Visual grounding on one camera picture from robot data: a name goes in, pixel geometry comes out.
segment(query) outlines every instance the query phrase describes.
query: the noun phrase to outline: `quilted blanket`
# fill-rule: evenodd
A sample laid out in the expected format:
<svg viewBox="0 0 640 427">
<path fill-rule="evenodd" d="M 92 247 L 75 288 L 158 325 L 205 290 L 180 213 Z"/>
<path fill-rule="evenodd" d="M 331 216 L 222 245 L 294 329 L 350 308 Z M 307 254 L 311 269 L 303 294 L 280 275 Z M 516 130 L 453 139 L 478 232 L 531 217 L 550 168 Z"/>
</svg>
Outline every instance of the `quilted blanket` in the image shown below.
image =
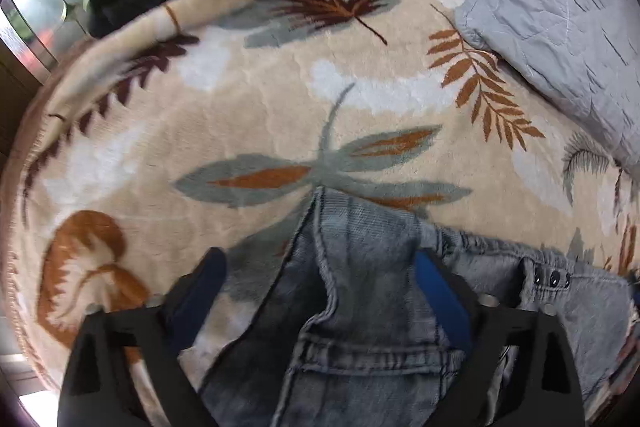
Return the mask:
<svg viewBox="0 0 640 427">
<path fill-rule="evenodd" d="M 500 53 L 640 180 L 637 0 L 466 0 L 456 26 Z"/>
<path fill-rule="evenodd" d="M 76 60 L 32 107 L 2 188 L 6 297 L 47 385 L 89 303 L 139 306 L 215 245 L 230 276 L 181 355 L 198 385 L 251 321 L 316 185 L 634 267 L 631 179 L 463 41 L 463 1 L 173 0 Z"/>
</svg>

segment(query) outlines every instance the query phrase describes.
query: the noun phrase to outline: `patterned fabric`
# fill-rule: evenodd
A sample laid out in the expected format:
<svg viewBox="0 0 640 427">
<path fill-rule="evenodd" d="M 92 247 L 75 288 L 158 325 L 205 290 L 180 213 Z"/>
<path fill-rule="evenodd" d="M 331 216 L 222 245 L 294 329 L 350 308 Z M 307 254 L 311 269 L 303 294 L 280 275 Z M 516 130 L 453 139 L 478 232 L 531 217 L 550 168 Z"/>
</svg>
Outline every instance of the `patterned fabric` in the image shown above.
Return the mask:
<svg viewBox="0 0 640 427">
<path fill-rule="evenodd" d="M 230 277 L 181 356 L 197 385 L 251 321 L 317 185 L 636 267 L 631 179 L 460 38 L 463 1 L 173 0 L 80 57 L 31 110 L 37 132 L 2 188 L 8 307 L 47 384 L 87 304 L 137 306 L 215 245 Z"/>
</svg>

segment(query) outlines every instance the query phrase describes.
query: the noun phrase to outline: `orange leaf print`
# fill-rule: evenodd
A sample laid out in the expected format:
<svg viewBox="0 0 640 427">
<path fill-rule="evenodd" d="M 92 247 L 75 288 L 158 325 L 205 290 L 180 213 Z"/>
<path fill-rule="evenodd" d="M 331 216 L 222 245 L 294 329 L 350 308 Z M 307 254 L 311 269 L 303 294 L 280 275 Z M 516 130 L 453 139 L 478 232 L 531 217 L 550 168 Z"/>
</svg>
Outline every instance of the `orange leaf print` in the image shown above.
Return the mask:
<svg viewBox="0 0 640 427">
<path fill-rule="evenodd" d="M 505 94 L 506 96 L 513 96 L 506 89 L 502 89 L 498 84 L 492 81 L 490 78 L 482 77 L 482 83 L 488 87 L 489 89 L 493 89 L 495 92 L 499 92 L 500 94 Z"/>
<path fill-rule="evenodd" d="M 500 118 L 495 119 L 495 132 L 498 133 L 498 138 L 500 139 L 500 143 L 502 143 L 502 129 L 500 127 Z"/>
<path fill-rule="evenodd" d="M 491 134 L 491 123 L 492 123 L 491 108 L 487 107 L 484 112 L 484 118 L 482 119 L 482 129 L 484 130 L 484 141 L 489 140 L 489 135 Z"/>
<path fill-rule="evenodd" d="M 533 126 L 522 127 L 520 130 L 522 132 L 528 134 L 529 136 L 535 136 L 537 138 L 545 138 L 545 135 L 542 134 L 537 128 L 535 128 Z"/>
<path fill-rule="evenodd" d="M 510 107 L 517 107 L 517 105 L 514 102 L 512 102 L 511 100 L 509 100 L 508 98 L 504 97 L 501 94 L 495 94 L 494 92 L 491 92 L 491 91 L 485 91 L 484 95 L 487 98 L 490 98 L 491 100 L 493 100 L 494 102 L 501 103 L 502 105 L 509 105 Z"/>
<path fill-rule="evenodd" d="M 477 53 L 478 55 L 481 55 L 482 57 L 486 58 L 489 64 L 491 64 L 492 68 L 494 68 L 495 71 L 498 70 L 498 59 L 495 55 L 492 55 L 491 53 L 488 53 L 488 52 L 484 52 L 482 50 L 473 50 L 473 53 Z"/>
<path fill-rule="evenodd" d="M 390 206 L 391 208 L 401 208 L 411 212 L 420 204 L 445 201 L 445 197 L 440 194 L 430 194 L 428 196 L 409 196 L 407 198 L 367 198 L 367 200 L 372 201 L 372 203 Z"/>
<path fill-rule="evenodd" d="M 433 48 L 430 48 L 427 52 L 428 55 L 433 55 L 434 53 L 446 52 L 448 50 L 452 50 L 456 46 L 462 44 L 462 40 L 456 39 L 454 41 L 444 41 L 440 44 L 436 44 Z"/>
<path fill-rule="evenodd" d="M 433 134 L 433 129 L 420 129 L 395 136 L 393 138 L 378 140 L 364 147 L 356 149 L 351 156 L 392 156 L 414 149 Z"/>
<path fill-rule="evenodd" d="M 515 135 L 515 137 L 518 139 L 518 141 L 520 142 L 520 146 L 524 149 L 527 150 L 527 146 L 524 145 L 524 138 L 522 137 L 522 134 L 520 134 L 520 131 L 518 130 L 517 126 L 513 126 L 513 134 Z"/>
<path fill-rule="evenodd" d="M 432 7 L 447 19 L 435 6 L 432 5 Z M 502 135 L 504 135 L 511 150 L 513 150 L 514 136 L 525 151 L 527 149 L 524 134 L 535 138 L 545 137 L 544 134 L 532 126 L 531 121 L 526 118 L 509 120 L 508 117 L 523 117 L 524 111 L 521 110 L 518 104 L 511 98 L 514 97 L 514 94 L 506 89 L 507 82 L 497 74 L 498 57 L 496 55 L 469 47 L 469 45 L 462 40 L 462 36 L 455 31 L 453 26 L 450 30 L 437 32 L 430 36 L 430 40 L 437 39 L 450 40 L 440 42 L 436 46 L 433 46 L 429 49 L 428 54 L 445 52 L 457 45 L 460 46 L 460 51 L 439 58 L 434 61 L 430 68 L 448 64 L 459 55 L 464 55 L 449 67 L 441 83 L 442 87 L 449 86 L 449 84 L 463 78 L 467 74 L 467 71 L 473 68 L 473 74 L 458 92 L 456 106 L 462 107 L 465 105 L 475 92 L 476 87 L 478 87 L 478 98 L 471 111 L 471 124 L 475 124 L 476 120 L 478 120 L 482 109 L 482 102 L 484 101 L 486 108 L 484 110 L 484 117 L 482 118 L 482 130 L 485 141 L 488 141 L 491 135 L 494 126 L 494 115 L 495 132 L 498 135 L 498 139 L 500 143 L 502 143 Z"/>
<path fill-rule="evenodd" d="M 468 102 L 469 98 L 476 90 L 476 87 L 478 87 L 479 82 L 480 77 L 477 74 L 465 82 L 464 86 L 462 86 L 462 89 L 460 89 L 460 92 L 458 93 L 458 97 L 456 98 L 456 105 L 458 107 L 462 107 L 466 102 Z"/>
<path fill-rule="evenodd" d="M 480 106 L 482 105 L 482 96 L 478 96 L 476 98 L 476 103 L 474 104 L 474 110 L 471 112 L 471 123 L 476 121 L 478 115 L 480 114 Z"/>
<path fill-rule="evenodd" d="M 507 139 L 509 149 L 513 151 L 513 134 L 511 134 L 511 127 L 509 127 L 506 121 L 504 122 L 504 137 Z"/>
<path fill-rule="evenodd" d="M 444 57 L 440 57 L 438 60 L 436 60 L 431 66 L 429 66 L 430 70 L 433 70 L 433 68 L 437 68 L 439 66 L 442 66 L 444 64 L 446 64 L 447 62 L 452 61 L 454 58 L 456 58 L 458 55 L 460 55 L 462 52 L 458 52 L 458 53 L 450 53 L 447 55 L 444 55 Z"/>
<path fill-rule="evenodd" d="M 499 107 L 495 110 L 495 112 L 499 112 L 500 114 L 508 114 L 509 116 L 521 116 L 524 114 L 524 111 L 517 107 Z"/>
<path fill-rule="evenodd" d="M 489 66 L 487 66 L 484 62 L 478 62 L 478 66 L 480 69 L 484 71 L 484 74 L 492 79 L 494 82 L 498 82 L 498 84 L 505 84 L 505 81 L 501 79 L 497 74 L 495 74 Z"/>
<path fill-rule="evenodd" d="M 629 266 L 636 253 L 636 235 L 638 228 L 631 225 L 629 216 L 626 216 L 625 232 L 622 234 L 622 244 L 620 245 L 620 255 L 618 257 L 618 275 L 626 276 Z"/>
<path fill-rule="evenodd" d="M 434 41 L 437 39 L 448 39 L 449 37 L 452 37 L 453 35 L 456 35 L 457 31 L 455 30 L 442 30 L 439 32 L 435 32 L 433 35 L 429 36 L 429 40 L 430 41 Z"/>
<path fill-rule="evenodd" d="M 449 68 L 449 71 L 444 75 L 444 80 L 442 81 L 442 87 L 449 86 L 450 83 L 455 82 L 462 78 L 462 76 L 468 71 L 468 69 L 473 65 L 473 62 L 470 58 L 464 58 L 459 62 L 456 62 L 452 67 Z"/>
<path fill-rule="evenodd" d="M 280 188 L 284 187 L 284 185 L 299 181 L 310 170 L 311 167 L 305 165 L 292 165 L 288 167 L 264 169 L 262 171 L 252 172 L 251 174 L 242 174 L 235 178 L 209 182 L 209 184 L 217 185 L 218 187 Z"/>
</svg>

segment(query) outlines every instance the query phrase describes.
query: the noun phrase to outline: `light blue denim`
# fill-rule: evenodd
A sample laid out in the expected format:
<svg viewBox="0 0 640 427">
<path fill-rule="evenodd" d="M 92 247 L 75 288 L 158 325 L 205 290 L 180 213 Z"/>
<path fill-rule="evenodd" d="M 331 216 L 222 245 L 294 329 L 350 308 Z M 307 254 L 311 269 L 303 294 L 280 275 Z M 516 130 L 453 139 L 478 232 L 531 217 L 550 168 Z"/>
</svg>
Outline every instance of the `light blue denim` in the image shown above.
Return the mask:
<svg viewBox="0 0 640 427">
<path fill-rule="evenodd" d="M 221 427 L 419 427 L 461 367 L 417 288 L 432 248 L 477 293 L 512 307 L 551 303 L 566 327 L 585 404 L 625 340 L 625 280 L 536 249 L 436 227 L 320 187 L 251 326 L 201 389 Z M 506 353 L 486 421 L 508 377 Z"/>
</svg>

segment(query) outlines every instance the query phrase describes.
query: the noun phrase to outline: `leaf pattern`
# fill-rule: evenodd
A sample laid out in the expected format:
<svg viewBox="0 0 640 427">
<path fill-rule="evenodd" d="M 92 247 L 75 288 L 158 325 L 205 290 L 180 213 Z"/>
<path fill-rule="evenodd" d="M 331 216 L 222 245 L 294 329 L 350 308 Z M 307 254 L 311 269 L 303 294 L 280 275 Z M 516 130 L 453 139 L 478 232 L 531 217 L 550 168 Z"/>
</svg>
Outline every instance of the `leaf pattern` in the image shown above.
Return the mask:
<svg viewBox="0 0 640 427">
<path fill-rule="evenodd" d="M 562 158 L 562 186 L 569 203 L 574 204 L 574 177 L 577 171 L 602 174 L 609 168 L 611 159 L 604 150 L 587 135 L 576 132 L 564 146 Z"/>
<path fill-rule="evenodd" d="M 384 6 L 382 0 L 287 0 L 288 6 L 275 8 L 275 15 L 292 16 L 293 27 L 310 25 L 316 30 L 356 20 L 376 35 L 386 46 L 386 39 L 367 25 L 361 17 Z"/>
<path fill-rule="evenodd" d="M 631 224 L 629 216 L 626 216 L 625 232 L 622 235 L 622 243 L 620 244 L 620 254 L 618 256 L 618 275 L 626 276 L 629 272 L 631 262 L 636 252 L 636 236 L 638 235 L 638 227 Z"/>
<path fill-rule="evenodd" d="M 393 9 L 400 0 L 254 0 L 214 23 L 223 28 L 249 30 L 247 48 L 282 46 L 320 31 L 340 31 L 356 21 L 383 44 L 386 39 L 364 17 Z"/>
<path fill-rule="evenodd" d="M 444 75 L 442 87 L 465 79 L 470 72 L 470 76 L 466 78 L 458 92 L 456 107 L 466 105 L 475 92 L 478 94 L 471 111 L 471 124 L 476 123 L 484 107 L 482 132 L 485 141 L 489 140 L 494 127 L 498 140 L 502 142 L 502 136 L 504 136 L 511 150 L 513 150 L 515 142 L 523 150 L 527 150 L 524 134 L 533 138 L 545 137 L 538 128 L 531 124 L 530 120 L 509 118 L 522 116 L 524 112 L 513 100 L 513 94 L 504 87 L 506 82 L 498 75 L 498 62 L 495 55 L 471 48 L 454 28 L 435 32 L 429 36 L 429 39 L 439 42 L 427 51 L 428 55 L 458 49 L 454 53 L 448 53 L 434 60 L 430 69 L 451 64 Z"/>
<path fill-rule="evenodd" d="M 292 165 L 274 169 L 264 169 L 253 174 L 244 174 L 226 180 L 209 182 L 218 187 L 238 188 L 281 188 L 301 180 L 311 167 L 304 165 Z"/>
<path fill-rule="evenodd" d="M 429 204 L 450 203 L 470 193 L 468 188 L 428 180 L 379 184 L 348 175 L 348 172 L 382 171 L 417 158 L 431 147 L 441 129 L 425 126 L 372 134 L 334 149 L 330 146 L 332 127 L 353 86 L 348 86 L 332 107 L 319 137 L 315 159 L 290 162 L 244 154 L 205 165 L 175 182 L 175 187 L 195 200 L 236 208 L 267 203 L 303 186 L 325 185 L 413 212 L 422 212 Z"/>
<path fill-rule="evenodd" d="M 129 66 L 122 73 L 123 78 L 114 84 L 107 93 L 95 100 L 91 107 L 83 113 L 77 121 L 70 122 L 66 131 L 62 132 L 49 147 L 34 159 L 27 169 L 24 188 L 22 190 L 22 220 L 25 225 L 27 224 L 27 199 L 38 173 L 47 165 L 51 158 L 58 156 L 60 148 L 65 142 L 71 142 L 74 129 L 77 128 L 81 134 L 86 136 L 90 129 L 90 124 L 94 121 L 96 112 L 100 114 L 102 118 L 107 117 L 114 96 L 118 103 L 126 106 L 129 102 L 131 84 L 133 82 L 137 82 L 142 89 L 146 89 L 146 84 L 152 71 L 158 69 L 162 71 L 162 73 L 166 73 L 170 58 L 186 55 L 187 49 L 185 49 L 184 46 L 192 46 L 199 42 L 200 39 L 193 35 L 176 35 L 167 41 L 158 42 L 158 44 L 153 45 L 132 58 L 129 61 Z M 60 118 L 66 123 L 66 119 L 63 116 L 57 114 L 52 116 Z"/>
</svg>

